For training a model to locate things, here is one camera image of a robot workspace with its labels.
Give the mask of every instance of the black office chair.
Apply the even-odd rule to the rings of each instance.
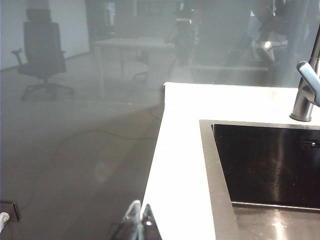
[[[22,49],[11,53],[17,57],[18,73],[36,77],[43,83],[29,85],[25,88],[21,100],[26,100],[28,94],[40,89],[45,89],[52,94],[53,100],[57,99],[57,89],[66,89],[69,94],[74,94],[74,89],[56,83],[49,83],[48,78],[66,72],[66,63],[61,50],[59,25],[51,21],[49,9],[27,9],[28,22],[23,23],[24,51],[27,59],[22,64],[20,53]]]

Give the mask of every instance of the glass surface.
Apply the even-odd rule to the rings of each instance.
[[[320,210],[320,130],[215,124],[213,135],[232,202]]]
[[[106,239],[143,199],[164,82],[296,88],[319,7],[2,0],[0,198],[21,215],[3,239]]]

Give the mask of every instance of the chair headrest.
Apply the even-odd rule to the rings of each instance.
[[[26,18],[35,22],[51,22],[49,9],[27,9]]]

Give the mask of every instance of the kitchen faucet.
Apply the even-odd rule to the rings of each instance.
[[[301,61],[296,69],[301,79],[290,117],[297,121],[310,122],[314,105],[320,107],[320,26],[309,62]]]

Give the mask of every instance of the stainless steel sink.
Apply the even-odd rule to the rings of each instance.
[[[215,124],[231,201],[320,211],[320,130]]]
[[[320,239],[320,127],[201,120],[216,238]]]

